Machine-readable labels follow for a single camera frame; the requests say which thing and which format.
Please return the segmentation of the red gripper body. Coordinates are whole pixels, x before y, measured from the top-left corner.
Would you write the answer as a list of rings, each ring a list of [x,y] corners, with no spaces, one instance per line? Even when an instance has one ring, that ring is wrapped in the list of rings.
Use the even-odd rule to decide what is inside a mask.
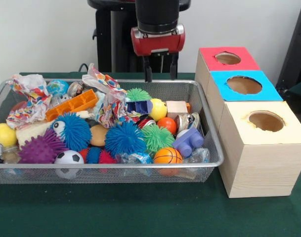
[[[169,33],[152,35],[142,33],[138,27],[130,32],[134,52],[137,56],[150,56],[159,53],[177,53],[182,51],[185,43],[185,29],[183,24]]]

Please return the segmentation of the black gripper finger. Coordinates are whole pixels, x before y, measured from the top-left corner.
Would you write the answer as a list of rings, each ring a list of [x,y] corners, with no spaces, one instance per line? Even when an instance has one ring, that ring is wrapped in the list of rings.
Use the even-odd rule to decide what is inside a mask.
[[[143,56],[145,82],[152,82],[152,69],[148,56]]]
[[[177,78],[177,62],[178,62],[178,53],[171,54],[172,62],[170,65],[170,76],[171,79]]]

